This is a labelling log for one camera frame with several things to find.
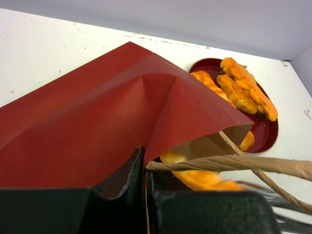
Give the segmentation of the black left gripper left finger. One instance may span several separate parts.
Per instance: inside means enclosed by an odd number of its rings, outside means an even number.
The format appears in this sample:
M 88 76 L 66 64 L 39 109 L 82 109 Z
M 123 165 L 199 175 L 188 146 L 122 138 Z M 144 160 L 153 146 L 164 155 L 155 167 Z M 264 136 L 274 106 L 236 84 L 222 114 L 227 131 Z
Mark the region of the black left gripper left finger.
M 1 189 L 3 234 L 144 234 L 143 157 L 138 147 L 92 187 Z

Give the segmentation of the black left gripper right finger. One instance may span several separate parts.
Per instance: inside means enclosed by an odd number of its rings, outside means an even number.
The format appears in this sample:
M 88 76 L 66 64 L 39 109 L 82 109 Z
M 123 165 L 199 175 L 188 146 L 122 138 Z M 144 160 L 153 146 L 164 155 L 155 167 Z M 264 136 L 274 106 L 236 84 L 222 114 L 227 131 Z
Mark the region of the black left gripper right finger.
M 278 234 L 266 199 L 255 192 L 196 192 L 169 172 L 148 172 L 153 234 Z

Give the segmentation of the orange croissant bread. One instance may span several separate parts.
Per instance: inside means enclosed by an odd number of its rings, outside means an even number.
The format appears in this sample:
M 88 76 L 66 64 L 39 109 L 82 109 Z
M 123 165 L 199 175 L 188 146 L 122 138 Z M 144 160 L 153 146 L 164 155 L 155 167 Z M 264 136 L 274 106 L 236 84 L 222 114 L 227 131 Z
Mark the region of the orange croissant bread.
M 167 151 L 160 155 L 162 163 L 181 163 L 187 158 L 179 153 Z M 173 171 L 183 184 L 194 191 L 242 191 L 236 182 L 222 180 L 218 173 L 211 171 Z

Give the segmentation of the red paper bag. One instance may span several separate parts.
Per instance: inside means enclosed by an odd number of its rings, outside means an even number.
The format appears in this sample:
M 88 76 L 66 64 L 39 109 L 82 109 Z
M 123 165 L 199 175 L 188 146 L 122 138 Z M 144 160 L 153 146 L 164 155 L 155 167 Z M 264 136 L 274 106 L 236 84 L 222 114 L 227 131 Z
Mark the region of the red paper bag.
M 309 161 L 248 157 L 253 122 L 189 73 L 128 42 L 0 110 L 2 188 L 94 186 L 138 148 L 150 170 L 252 170 L 310 212 L 266 172 L 311 180 Z M 162 163 L 160 155 L 184 155 Z

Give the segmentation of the long twisted glazed bread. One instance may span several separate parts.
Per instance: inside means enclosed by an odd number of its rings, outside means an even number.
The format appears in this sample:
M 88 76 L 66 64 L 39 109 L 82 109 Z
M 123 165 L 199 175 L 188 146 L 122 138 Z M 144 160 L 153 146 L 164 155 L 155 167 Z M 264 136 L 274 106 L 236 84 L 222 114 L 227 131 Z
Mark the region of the long twisted glazed bread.
M 197 71 L 197 72 L 192 72 L 190 73 L 194 78 L 196 78 L 198 81 L 203 83 L 205 86 L 207 86 L 210 90 L 212 90 L 214 93 L 219 95 L 221 98 L 226 100 L 228 103 L 230 103 L 233 107 L 235 107 L 234 103 L 228 99 L 226 93 L 219 88 L 216 83 L 213 81 L 211 76 L 205 72 L 205 71 Z M 239 148 L 241 151 L 245 152 L 247 151 L 250 147 L 254 145 L 255 138 L 254 135 L 251 131 L 247 133 L 241 144 L 239 145 Z

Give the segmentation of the long orange lumpy bread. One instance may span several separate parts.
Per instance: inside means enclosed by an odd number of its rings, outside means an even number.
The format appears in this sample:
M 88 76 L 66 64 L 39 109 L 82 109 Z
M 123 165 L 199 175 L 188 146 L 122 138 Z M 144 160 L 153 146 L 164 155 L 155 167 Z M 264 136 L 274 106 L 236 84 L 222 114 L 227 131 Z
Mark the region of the long orange lumpy bread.
M 220 63 L 223 72 L 234 79 L 236 84 L 257 105 L 258 111 L 263 113 L 271 122 L 277 120 L 278 112 L 271 100 L 262 92 L 253 75 L 246 68 L 238 64 L 233 58 L 224 58 Z

